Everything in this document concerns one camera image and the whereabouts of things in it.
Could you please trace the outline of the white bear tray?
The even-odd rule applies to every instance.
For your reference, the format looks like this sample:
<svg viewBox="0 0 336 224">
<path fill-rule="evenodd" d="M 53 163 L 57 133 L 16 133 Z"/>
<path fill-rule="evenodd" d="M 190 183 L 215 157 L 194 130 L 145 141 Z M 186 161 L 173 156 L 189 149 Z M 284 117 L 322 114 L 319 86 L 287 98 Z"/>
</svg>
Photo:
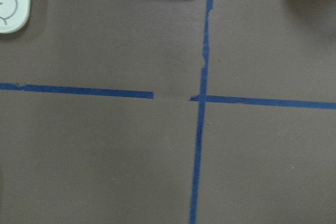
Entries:
<svg viewBox="0 0 336 224">
<path fill-rule="evenodd" d="M 1 0 L 1 34 L 14 33 L 27 23 L 32 0 Z"/>
</svg>

